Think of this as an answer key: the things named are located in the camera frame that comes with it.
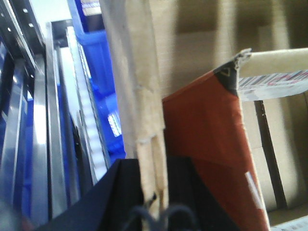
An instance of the barcode label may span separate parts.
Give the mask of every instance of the barcode label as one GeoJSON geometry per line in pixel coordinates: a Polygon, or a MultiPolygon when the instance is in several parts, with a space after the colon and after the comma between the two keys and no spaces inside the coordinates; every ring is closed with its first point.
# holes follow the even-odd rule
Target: barcode label
{"type": "Polygon", "coordinates": [[[253,90],[263,87],[275,87],[281,85],[287,86],[293,85],[299,81],[306,79],[308,79],[308,70],[240,78],[239,90],[253,90]]]}
{"type": "Polygon", "coordinates": [[[100,2],[97,1],[97,0],[94,0],[94,1],[83,0],[81,5],[82,5],[83,9],[94,8],[94,7],[99,7],[100,6],[100,2]]]}

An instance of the blue crate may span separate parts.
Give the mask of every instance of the blue crate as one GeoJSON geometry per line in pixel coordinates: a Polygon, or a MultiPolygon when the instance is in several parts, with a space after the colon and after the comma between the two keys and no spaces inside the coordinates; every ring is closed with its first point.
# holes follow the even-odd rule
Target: blue crate
{"type": "MultiPolygon", "coordinates": [[[[98,86],[100,94],[108,96],[115,92],[115,84],[106,31],[89,31],[91,22],[84,15],[80,0],[68,0],[68,5],[76,38],[83,47],[92,80],[98,86]]],[[[102,25],[96,27],[104,28],[103,20],[99,23],[102,25]]]]}
{"type": "Polygon", "coordinates": [[[125,158],[116,94],[97,100],[96,104],[112,164],[118,158],[125,158]]]}

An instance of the metal rail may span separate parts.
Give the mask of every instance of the metal rail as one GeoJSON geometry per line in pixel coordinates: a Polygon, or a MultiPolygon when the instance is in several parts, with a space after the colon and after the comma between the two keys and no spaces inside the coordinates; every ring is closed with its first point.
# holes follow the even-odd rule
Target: metal rail
{"type": "Polygon", "coordinates": [[[36,58],[33,107],[31,219],[37,225],[48,221],[48,155],[45,61],[36,58]]]}
{"type": "Polygon", "coordinates": [[[52,23],[47,23],[46,37],[46,75],[47,75],[47,118],[48,118],[48,154],[50,172],[51,217],[54,218],[67,209],[64,182],[62,136],[57,90],[57,72],[55,68],[55,49],[52,36],[52,23]]]}
{"type": "Polygon", "coordinates": [[[21,208],[27,114],[24,60],[15,61],[10,106],[1,155],[0,197],[21,208]]]}

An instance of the metal rack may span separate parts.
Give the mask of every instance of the metal rack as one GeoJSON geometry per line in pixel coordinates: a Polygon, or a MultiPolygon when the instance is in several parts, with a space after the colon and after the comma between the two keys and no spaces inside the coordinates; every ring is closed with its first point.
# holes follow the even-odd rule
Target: metal rack
{"type": "Polygon", "coordinates": [[[48,23],[44,44],[28,0],[0,0],[0,17],[0,198],[41,225],[91,189],[106,173],[109,155],[72,22],[48,23]],[[72,68],[63,62],[67,47],[75,89],[65,81],[64,70],[72,68]],[[76,91],[77,112],[70,110],[68,90],[76,91]]]}

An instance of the torn cardboard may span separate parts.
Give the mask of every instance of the torn cardboard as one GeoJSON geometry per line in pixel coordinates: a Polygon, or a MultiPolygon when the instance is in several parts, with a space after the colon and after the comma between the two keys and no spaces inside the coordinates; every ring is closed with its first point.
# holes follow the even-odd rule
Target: torn cardboard
{"type": "Polygon", "coordinates": [[[167,165],[154,30],[148,1],[101,0],[127,158],[138,158],[151,214],[168,207],[167,165]]]}

